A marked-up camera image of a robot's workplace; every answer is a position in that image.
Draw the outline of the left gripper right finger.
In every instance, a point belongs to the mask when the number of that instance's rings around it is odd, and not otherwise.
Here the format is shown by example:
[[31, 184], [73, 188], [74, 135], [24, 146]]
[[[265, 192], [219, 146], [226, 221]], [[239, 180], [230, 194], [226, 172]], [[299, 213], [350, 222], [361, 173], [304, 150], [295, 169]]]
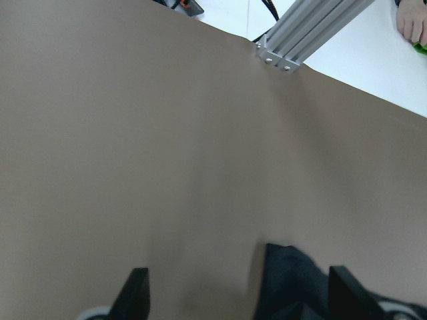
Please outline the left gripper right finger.
[[328, 307], [332, 319], [385, 319], [386, 313], [345, 266], [331, 266]]

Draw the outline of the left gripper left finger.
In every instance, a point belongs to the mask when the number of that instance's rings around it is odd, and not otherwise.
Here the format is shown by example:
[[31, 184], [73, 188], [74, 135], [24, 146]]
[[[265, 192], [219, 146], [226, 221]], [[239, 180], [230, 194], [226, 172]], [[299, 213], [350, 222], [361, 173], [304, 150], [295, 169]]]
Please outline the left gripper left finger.
[[112, 305], [108, 319], [144, 320], [149, 317], [149, 269], [134, 268]]

